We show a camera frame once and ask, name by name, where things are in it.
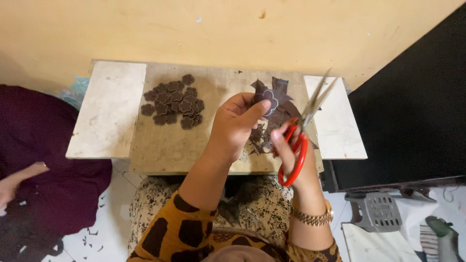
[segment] patterned blouse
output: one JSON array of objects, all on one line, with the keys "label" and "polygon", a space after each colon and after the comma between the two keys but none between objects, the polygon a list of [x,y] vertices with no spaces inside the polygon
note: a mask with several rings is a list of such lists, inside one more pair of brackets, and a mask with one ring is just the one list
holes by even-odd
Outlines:
[{"label": "patterned blouse", "polygon": [[292,243],[284,251],[249,235],[212,232],[217,215],[217,210],[200,210],[189,205],[176,191],[144,232],[127,262],[201,261],[231,245],[259,248],[278,262],[341,262],[335,240],[322,251],[303,249]]}]

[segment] striped cloth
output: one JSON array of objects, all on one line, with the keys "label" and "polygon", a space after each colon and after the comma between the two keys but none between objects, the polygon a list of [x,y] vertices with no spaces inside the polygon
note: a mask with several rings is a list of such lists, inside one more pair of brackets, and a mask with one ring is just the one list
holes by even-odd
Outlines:
[{"label": "striped cloth", "polygon": [[420,226],[421,246],[427,262],[439,262],[439,238],[429,226]]}]

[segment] woman's left hand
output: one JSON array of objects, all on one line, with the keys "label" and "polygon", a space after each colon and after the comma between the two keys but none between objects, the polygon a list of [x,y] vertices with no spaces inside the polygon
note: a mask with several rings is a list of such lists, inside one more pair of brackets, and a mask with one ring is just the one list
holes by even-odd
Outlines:
[{"label": "woman's left hand", "polygon": [[239,93],[217,110],[206,152],[218,161],[232,164],[238,159],[251,129],[257,128],[257,120],[270,108],[268,100],[250,107],[253,97],[254,93]]},{"label": "woman's left hand", "polygon": [[0,180],[0,207],[3,207],[14,199],[16,189],[20,183],[21,181],[13,176]]}]

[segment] person's hand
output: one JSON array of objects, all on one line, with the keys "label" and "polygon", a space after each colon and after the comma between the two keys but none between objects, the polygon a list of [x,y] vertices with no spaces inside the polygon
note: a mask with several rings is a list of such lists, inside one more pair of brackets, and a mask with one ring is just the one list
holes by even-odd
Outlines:
[{"label": "person's hand", "polygon": [[8,176],[0,180],[0,207],[14,199],[14,194],[20,183],[21,181],[14,176]]},{"label": "person's hand", "polygon": [[218,161],[232,164],[238,159],[251,135],[251,129],[257,128],[257,120],[270,108],[268,100],[249,108],[253,97],[254,93],[239,93],[217,110],[206,152]]},{"label": "person's hand", "polygon": [[[287,128],[292,124],[292,122],[287,121],[279,129],[275,129],[270,134],[272,143],[275,150],[280,156],[283,162],[283,171],[285,176],[288,176],[295,166],[296,155],[291,150],[290,145],[286,142],[284,134],[287,131]],[[292,145],[294,145],[298,139],[298,135],[301,132],[301,128],[298,126],[295,132],[291,136]],[[308,152],[306,154],[306,159],[304,160],[304,165],[302,166],[301,172],[293,182],[292,186],[294,188],[303,187],[307,188],[310,183],[315,183],[317,177],[317,169],[315,167],[315,158],[314,150],[312,146],[308,146]]]}]

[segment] floral patterned skirt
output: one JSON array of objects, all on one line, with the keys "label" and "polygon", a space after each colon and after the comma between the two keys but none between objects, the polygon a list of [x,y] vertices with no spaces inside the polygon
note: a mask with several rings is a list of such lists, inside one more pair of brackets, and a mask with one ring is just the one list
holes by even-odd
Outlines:
[{"label": "floral patterned skirt", "polygon": [[[130,206],[128,253],[134,250],[148,225],[179,186],[155,176],[141,183]],[[239,189],[233,197],[222,196],[212,231],[250,234],[284,249],[293,189],[282,187],[277,175],[255,176],[235,186]]]}]

